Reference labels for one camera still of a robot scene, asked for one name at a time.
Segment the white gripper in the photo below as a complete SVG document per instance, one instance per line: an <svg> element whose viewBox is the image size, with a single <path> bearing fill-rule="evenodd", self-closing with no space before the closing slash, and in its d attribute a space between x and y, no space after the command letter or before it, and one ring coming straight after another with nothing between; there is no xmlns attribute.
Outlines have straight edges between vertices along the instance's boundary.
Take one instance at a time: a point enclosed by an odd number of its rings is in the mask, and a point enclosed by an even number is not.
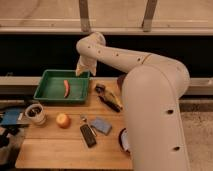
<svg viewBox="0 0 213 171"><path fill-rule="evenodd" d="M83 72L89 71L92 76L96 76L97 61L87 56L80 56L77 62L75 74L80 76Z"/></svg>

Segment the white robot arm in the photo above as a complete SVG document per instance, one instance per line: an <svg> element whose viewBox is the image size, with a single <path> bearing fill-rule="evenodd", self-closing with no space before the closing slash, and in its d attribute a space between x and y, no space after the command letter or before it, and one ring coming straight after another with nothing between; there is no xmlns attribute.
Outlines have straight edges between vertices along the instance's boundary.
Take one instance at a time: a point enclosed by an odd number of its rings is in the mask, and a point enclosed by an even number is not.
<svg viewBox="0 0 213 171"><path fill-rule="evenodd" d="M96 72L98 62L126 73L123 113L134 171L191 171L179 109L190 84L186 66L150 52L112 48L95 32L76 44L76 72Z"/></svg>

